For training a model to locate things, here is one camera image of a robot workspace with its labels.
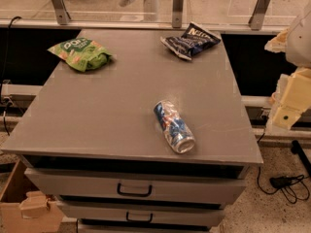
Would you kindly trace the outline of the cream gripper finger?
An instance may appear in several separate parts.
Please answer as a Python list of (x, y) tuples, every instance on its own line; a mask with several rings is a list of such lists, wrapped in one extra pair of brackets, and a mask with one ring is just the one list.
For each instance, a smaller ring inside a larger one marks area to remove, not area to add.
[(272, 124), (290, 130), (300, 119), (300, 112), (290, 107), (276, 106), (272, 109)]

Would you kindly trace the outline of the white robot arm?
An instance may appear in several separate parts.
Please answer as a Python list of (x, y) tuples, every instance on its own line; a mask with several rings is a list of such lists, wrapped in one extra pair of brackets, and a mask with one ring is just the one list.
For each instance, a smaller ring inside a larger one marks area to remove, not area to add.
[(288, 29), (281, 31), (264, 46), (271, 52), (283, 52), (296, 70), (287, 76), (284, 88), (279, 87), (276, 108), (270, 113), (272, 124), (290, 129), (311, 107), (311, 2), (294, 19)]

